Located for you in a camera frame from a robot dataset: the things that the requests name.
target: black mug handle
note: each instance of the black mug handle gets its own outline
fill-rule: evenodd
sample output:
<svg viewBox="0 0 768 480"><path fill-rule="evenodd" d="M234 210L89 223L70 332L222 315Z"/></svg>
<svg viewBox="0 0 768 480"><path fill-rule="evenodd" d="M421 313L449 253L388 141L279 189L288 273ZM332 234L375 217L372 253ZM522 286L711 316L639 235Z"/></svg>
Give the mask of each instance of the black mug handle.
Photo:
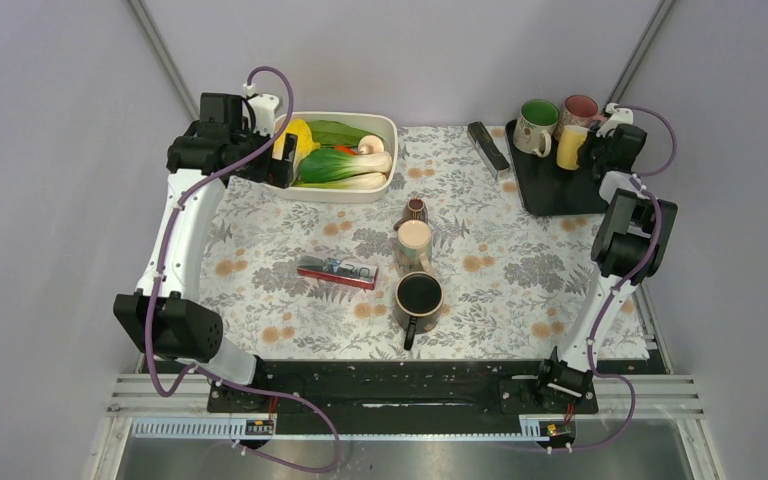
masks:
<svg viewBox="0 0 768 480"><path fill-rule="evenodd" d="M405 332L405 350L410 350L413 348L413 337L416 336L416 322L417 318L414 316L410 317L410 321L408 322L408 330Z"/></svg>

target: floral pattern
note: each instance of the floral pattern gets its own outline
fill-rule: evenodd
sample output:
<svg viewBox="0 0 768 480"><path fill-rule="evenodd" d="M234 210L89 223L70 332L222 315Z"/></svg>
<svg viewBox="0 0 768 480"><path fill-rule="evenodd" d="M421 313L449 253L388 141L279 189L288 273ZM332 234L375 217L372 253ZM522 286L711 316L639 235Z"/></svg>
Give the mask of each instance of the floral pattern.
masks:
<svg viewBox="0 0 768 480"><path fill-rule="evenodd" d="M492 128L502 152L504 130ZM572 325L587 289L598 215L526 213L513 179L495 182L465 127L399 129L400 158L374 204L302 203L232 179L205 249L201 303L226 335L272 359L534 359ZM445 289L439 325L402 349L393 318L393 224L405 203L428 205L432 264ZM375 290L300 277L306 251L336 251L378 265ZM646 358L633 302L600 355Z"/></svg>

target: yellow cup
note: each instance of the yellow cup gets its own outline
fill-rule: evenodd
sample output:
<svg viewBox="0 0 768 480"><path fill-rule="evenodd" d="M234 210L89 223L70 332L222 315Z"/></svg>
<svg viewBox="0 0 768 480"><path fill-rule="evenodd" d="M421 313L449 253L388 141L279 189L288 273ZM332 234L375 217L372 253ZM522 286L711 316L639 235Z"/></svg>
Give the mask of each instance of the yellow cup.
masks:
<svg viewBox="0 0 768 480"><path fill-rule="evenodd" d="M561 133L561 141L558 142L558 166L564 170L578 169L578 149L587 140L585 127L578 125L566 125Z"/></svg>

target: gray wall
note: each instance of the gray wall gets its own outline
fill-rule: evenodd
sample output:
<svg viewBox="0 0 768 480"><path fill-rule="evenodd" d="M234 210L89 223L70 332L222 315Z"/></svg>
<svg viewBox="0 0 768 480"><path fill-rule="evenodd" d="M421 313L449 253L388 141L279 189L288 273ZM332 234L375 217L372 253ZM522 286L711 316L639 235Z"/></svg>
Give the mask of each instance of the gray wall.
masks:
<svg viewBox="0 0 768 480"><path fill-rule="evenodd" d="M196 98L239 91L268 64L289 76L301 110L403 126L502 125L531 98L603 102L657 3L146 0Z"/></svg>
<svg viewBox="0 0 768 480"><path fill-rule="evenodd" d="M0 1L0 479L79 477L185 127L124 2Z"/></svg>
<svg viewBox="0 0 768 480"><path fill-rule="evenodd" d="M650 281L668 346L728 477L768 478L768 2L679 2L623 100L679 137L676 165L649 182L679 205ZM642 166L667 151L652 142Z"/></svg>

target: metal pole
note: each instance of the metal pole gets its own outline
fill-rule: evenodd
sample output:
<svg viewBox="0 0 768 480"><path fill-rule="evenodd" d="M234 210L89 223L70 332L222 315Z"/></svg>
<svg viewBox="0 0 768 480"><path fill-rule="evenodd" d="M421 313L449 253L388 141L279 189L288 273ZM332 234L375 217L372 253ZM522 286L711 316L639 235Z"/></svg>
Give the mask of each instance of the metal pole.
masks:
<svg viewBox="0 0 768 480"><path fill-rule="evenodd" d="M175 94L178 97L178 101L181 102L181 106L187 112L190 120L198 120L198 106L195 99L190 94L187 85L184 83L184 78L181 76L181 72L178 67L175 66L175 62L172 60L172 56L169 54L169 50L163 43L163 38L160 36L160 32L157 30L154 21L151 19L151 15L148 13L145 4L142 0L128 0L128 4L131 6L131 11L134 14L134 18L137 20L140 29L143 31L148 45L151 47L157 59L160 61L160 65L163 67L163 71L166 72L166 77L172 84L172 88L175 90Z"/></svg>
<svg viewBox="0 0 768 480"><path fill-rule="evenodd" d="M628 59L625 68L623 69L620 78L617 80L614 89L611 91L611 95L608 97L607 103L619 103L622 96L625 95L628 86L631 84L631 80L637 73L637 69L640 64L643 63L643 59L646 58L646 54L649 52L649 47L652 46L652 42L664 25L664 22L672 12L673 7L679 0L661 0L658 3L658 7L655 8L655 13L652 14L652 18L649 19L649 23L646 25L646 29L643 30L643 35L640 36L640 40L637 42L637 46L634 47L631 57Z"/></svg>

